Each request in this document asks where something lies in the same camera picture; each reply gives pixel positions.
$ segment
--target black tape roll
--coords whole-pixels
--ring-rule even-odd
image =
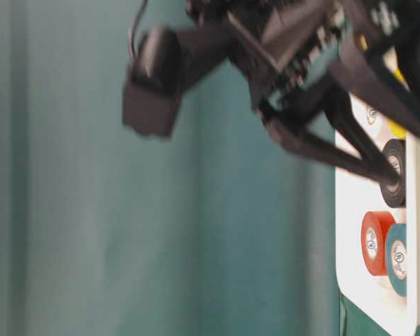
[[[406,149],[405,141],[391,139],[387,141],[383,154],[400,174],[401,179],[395,185],[380,183],[384,201],[391,208],[403,208],[406,205]]]

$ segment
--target tape roll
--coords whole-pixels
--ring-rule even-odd
[[[407,249],[406,224],[394,224],[387,232],[386,269],[392,287],[399,296],[406,296]]]
[[[371,275],[387,275],[386,236],[395,219],[388,211],[369,211],[361,226],[361,249],[367,270]]]
[[[401,178],[395,185],[380,183],[381,195],[391,208],[403,208],[406,205],[406,149],[405,141],[391,139],[387,141],[383,154],[393,165]]]

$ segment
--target tape roll label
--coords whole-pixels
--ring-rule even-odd
[[[367,123],[372,126],[376,123],[378,118],[378,111],[374,108],[367,106]]]
[[[371,227],[369,227],[365,234],[365,245],[367,246],[367,254],[370,259],[375,259],[378,254],[378,239],[375,230]]]
[[[406,278],[406,255],[405,245],[400,240],[395,240],[392,244],[392,268],[399,280],[404,280]]]

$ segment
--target circular label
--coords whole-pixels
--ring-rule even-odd
[[[391,163],[392,167],[397,171],[397,173],[401,174],[400,161],[398,161],[398,158],[394,155],[390,155],[387,159]],[[387,188],[391,193],[395,193],[399,185],[400,182],[397,182],[394,185],[388,185]]]
[[[392,269],[399,280],[406,278],[406,247],[400,240],[395,240],[392,244]]]
[[[378,254],[378,241],[375,230],[371,227],[369,227],[367,233],[365,234],[365,245],[367,246],[367,254],[370,259],[375,259]]]
[[[375,124],[378,117],[378,111],[374,108],[367,106],[367,122],[369,125]]]

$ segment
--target green fabric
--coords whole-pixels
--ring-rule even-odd
[[[389,335],[383,328],[377,325],[363,311],[341,296],[341,335],[342,336],[385,336]],[[420,336],[420,326],[417,328],[417,336]]]
[[[273,144],[229,64],[172,141],[124,128],[138,5],[0,0],[0,336],[336,335],[333,169]]]

